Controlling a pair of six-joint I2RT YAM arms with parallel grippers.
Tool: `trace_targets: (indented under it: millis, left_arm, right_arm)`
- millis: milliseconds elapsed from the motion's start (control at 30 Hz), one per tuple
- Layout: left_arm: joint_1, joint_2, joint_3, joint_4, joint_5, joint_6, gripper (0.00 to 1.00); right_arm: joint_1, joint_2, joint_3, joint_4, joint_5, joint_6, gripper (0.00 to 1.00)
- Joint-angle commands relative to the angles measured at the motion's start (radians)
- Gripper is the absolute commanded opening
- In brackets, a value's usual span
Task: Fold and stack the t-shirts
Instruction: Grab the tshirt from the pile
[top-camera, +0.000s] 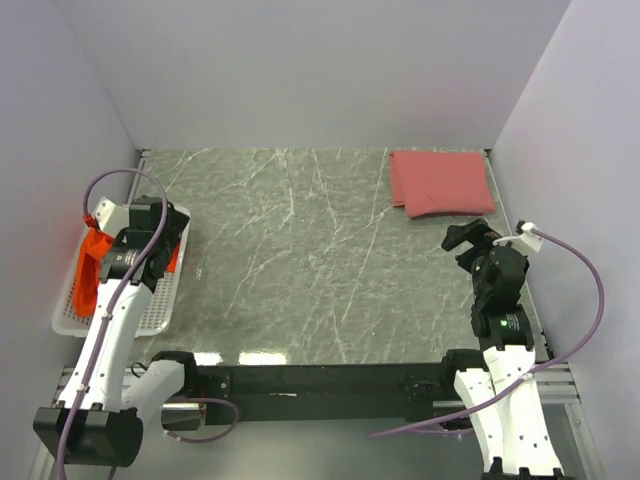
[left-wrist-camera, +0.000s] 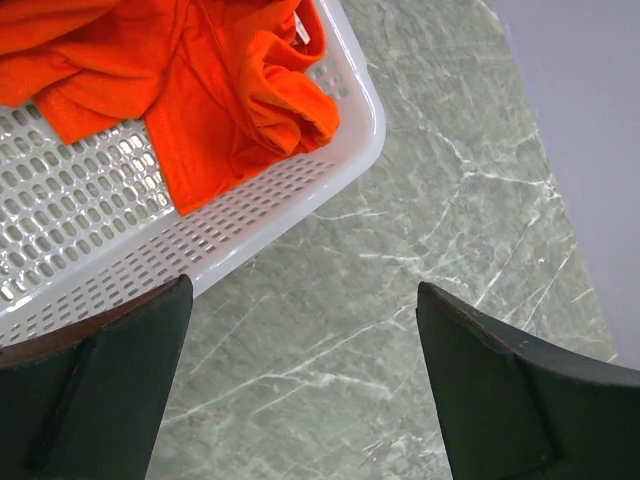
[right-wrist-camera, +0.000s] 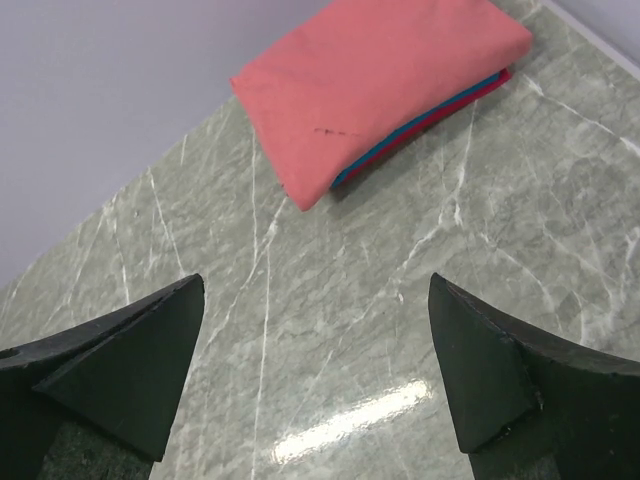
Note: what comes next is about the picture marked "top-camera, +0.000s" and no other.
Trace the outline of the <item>orange t shirt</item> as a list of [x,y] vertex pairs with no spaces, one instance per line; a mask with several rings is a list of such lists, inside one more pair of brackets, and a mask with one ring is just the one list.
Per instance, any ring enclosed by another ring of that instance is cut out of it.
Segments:
[[[130,283],[144,285],[151,293],[173,273],[182,241],[179,228],[165,228],[151,251],[133,273]],[[90,228],[78,255],[72,305],[79,317],[92,316],[98,307],[98,289],[108,280],[121,280],[153,236],[151,230],[121,228],[114,236]]]

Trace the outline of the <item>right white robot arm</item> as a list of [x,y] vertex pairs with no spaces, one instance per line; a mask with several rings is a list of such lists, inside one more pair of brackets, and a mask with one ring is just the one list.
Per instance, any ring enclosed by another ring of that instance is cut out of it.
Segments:
[[480,359],[439,374],[444,395],[461,399],[481,449],[486,479],[564,479],[549,437],[537,382],[534,337],[520,303],[528,253],[540,241],[503,237],[483,219],[448,227],[442,248],[470,247],[457,255],[472,279],[471,325]]

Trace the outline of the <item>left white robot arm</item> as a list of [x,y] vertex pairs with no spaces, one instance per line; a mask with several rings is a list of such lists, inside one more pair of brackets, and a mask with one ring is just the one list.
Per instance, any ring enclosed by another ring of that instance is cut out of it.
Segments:
[[125,369],[142,317],[169,265],[181,263],[190,213],[142,196],[101,261],[97,301],[82,352],[52,407],[41,407],[33,430],[59,465],[128,467],[144,426],[171,397],[193,399],[200,388],[190,352],[163,351],[130,386]]

